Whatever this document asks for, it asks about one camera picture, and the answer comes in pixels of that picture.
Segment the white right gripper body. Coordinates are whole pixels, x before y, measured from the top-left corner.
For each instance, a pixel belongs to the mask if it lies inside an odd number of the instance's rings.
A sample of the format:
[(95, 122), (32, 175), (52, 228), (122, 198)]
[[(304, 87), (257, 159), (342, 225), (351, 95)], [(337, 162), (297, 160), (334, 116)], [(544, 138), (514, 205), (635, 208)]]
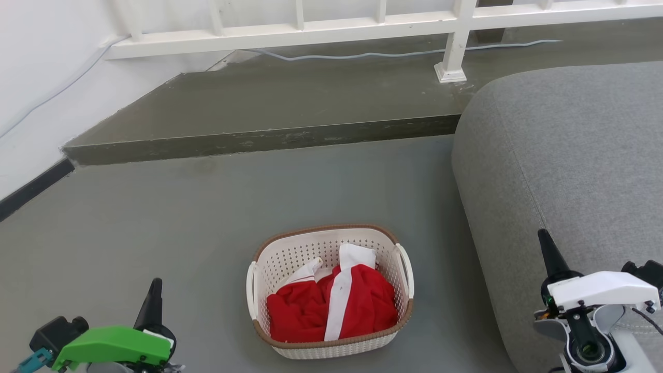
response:
[(590, 321), (601, 332), (609, 332), (621, 318), (619, 306), (639, 314), (658, 332), (649, 316), (661, 310), (661, 270), (626, 269), (600, 271), (581, 278), (544, 285), (542, 299), (546, 309), (535, 313), (537, 332), (564, 332), (570, 311), (593, 311)]

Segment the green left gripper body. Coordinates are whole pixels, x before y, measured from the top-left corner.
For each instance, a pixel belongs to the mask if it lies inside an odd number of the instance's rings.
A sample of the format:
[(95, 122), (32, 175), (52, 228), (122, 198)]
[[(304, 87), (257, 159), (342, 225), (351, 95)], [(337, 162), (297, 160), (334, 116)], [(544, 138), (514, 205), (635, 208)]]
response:
[(51, 370), (76, 370), (81, 364), (117, 363), (130, 372), (163, 372), (175, 353), (176, 338), (127, 326), (91, 328), (60, 349)]

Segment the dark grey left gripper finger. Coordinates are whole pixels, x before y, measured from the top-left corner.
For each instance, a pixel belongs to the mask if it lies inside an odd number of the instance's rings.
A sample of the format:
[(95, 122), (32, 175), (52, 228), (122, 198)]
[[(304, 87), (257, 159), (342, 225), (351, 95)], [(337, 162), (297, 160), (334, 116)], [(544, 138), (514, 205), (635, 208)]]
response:
[(152, 279), (151, 285), (143, 300), (133, 328), (139, 331), (161, 331), (163, 325), (163, 281)]

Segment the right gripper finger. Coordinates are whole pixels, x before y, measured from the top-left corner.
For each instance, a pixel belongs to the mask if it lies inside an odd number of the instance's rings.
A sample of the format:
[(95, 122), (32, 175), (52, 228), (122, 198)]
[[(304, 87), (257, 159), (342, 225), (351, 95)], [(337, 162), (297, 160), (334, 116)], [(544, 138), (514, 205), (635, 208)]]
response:
[(543, 283), (544, 285), (572, 278), (581, 278), (583, 276), (580, 272), (570, 269), (547, 229), (539, 229), (537, 235), (547, 274)]

